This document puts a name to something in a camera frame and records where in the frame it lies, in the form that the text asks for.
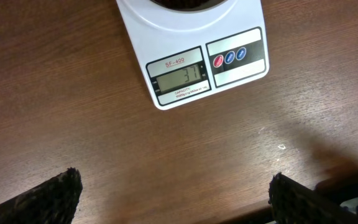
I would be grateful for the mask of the white round bowl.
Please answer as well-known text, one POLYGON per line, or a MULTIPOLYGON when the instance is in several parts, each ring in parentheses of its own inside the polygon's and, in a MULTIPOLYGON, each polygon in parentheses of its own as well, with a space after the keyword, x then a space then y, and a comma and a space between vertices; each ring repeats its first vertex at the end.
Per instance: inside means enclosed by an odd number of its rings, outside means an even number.
POLYGON ((174 11, 202 11, 218 6, 226 0, 150 0, 159 6, 174 11))

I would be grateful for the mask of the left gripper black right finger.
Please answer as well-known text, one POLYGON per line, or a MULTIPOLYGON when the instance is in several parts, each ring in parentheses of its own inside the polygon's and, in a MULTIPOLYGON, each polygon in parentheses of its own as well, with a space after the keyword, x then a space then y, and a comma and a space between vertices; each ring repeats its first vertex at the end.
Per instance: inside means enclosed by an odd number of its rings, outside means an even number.
POLYGON ((269 185, 276 223, 358 224, 358 216, 278 173, 269 185))

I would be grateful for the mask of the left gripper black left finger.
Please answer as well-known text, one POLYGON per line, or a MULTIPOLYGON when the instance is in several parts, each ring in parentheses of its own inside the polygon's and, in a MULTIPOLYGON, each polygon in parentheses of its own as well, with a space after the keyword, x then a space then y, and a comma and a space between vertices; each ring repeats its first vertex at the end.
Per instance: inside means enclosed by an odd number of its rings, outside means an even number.
POLYGON ((83 190, 76 168, 0 204, 0 223, 71 223, 83 190))

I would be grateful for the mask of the white digital kitchen scale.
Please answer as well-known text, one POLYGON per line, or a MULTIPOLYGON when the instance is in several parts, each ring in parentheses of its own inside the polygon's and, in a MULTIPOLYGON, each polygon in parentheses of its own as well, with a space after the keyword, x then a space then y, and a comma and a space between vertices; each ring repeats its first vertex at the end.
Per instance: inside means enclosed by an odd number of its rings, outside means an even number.
POLYGON ((261 0, 226 0, 191 12, 151 1, 117 5, 160 110, 258 80, 269 71, 261 0))

